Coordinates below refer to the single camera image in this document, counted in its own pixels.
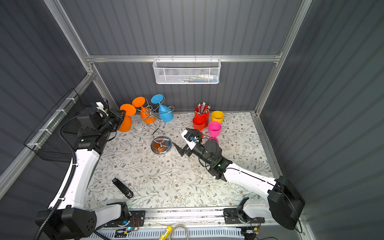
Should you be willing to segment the red wine glass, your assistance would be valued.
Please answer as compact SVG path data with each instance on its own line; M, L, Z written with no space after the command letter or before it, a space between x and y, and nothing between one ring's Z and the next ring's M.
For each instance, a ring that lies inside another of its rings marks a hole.
M203 116L195 116L193 118L193 128L199 130L199 132L204 136L203 129L206 126L206 119Z

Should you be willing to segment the pink wine glass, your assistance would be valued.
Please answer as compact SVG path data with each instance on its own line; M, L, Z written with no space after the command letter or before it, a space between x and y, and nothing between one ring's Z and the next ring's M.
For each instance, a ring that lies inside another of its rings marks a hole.
M209 136L211 137L211 139L215 140L216 142L219 142L217 137L221 133L222 125L219 122L211 122L209 123L208 128Z

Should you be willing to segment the yellow wine glass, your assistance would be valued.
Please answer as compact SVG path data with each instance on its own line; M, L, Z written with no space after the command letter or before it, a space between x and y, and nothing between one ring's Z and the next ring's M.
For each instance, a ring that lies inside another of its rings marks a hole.
M212 122L217 122L222 124L225 118L225 114L221 111L212 112Z

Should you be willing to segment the chrome wine glass rack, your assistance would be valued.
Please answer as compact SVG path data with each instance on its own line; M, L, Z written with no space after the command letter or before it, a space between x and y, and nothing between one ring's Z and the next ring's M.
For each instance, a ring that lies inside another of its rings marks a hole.
M154 108L149 104L149 102L148 102L148 105L151 107L151 113L155 117L155 122L153 124L147 125L144 123L143 120L141 120L139 122L134 123L133 128L136 131L143 130L145 126L154 128L154 131L152 133L151 150L156 155L164 156L172 149L173 143L171 139L166 136L166 133L163 130L166 126L166 123L162 121L158 115L159 106L157 108ZM172 112L175 109L173 106L170 106L169 108L171 108Z

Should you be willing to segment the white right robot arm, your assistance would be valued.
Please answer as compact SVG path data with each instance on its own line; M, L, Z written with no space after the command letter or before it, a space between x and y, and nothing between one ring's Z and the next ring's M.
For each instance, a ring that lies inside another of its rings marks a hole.
M306 203L288 178L265 177L238 166L222 155L217 141L210 139L203 142L198 130L187 128L181 137L186 145L183 148L175 146L181 156L196 156L216 180L237 184L266 201L265 204L258 204L244 197L235 213L240 222L248 224L256 218L273 218L288 230L302 232L300 216Z

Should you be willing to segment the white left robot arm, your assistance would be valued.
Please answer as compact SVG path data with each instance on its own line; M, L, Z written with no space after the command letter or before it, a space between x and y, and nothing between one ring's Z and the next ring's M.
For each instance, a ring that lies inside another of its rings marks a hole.
M96 165L111 133L117 132L125 120L125 110L85 108L67 120L59 130L60 139L71 152L71 161L58 193L45 211L38 212L35 222L42 234L51 240L79 240L97 234L110 222L121 228L131 223L127 204L117 202L88 211L84 197Z

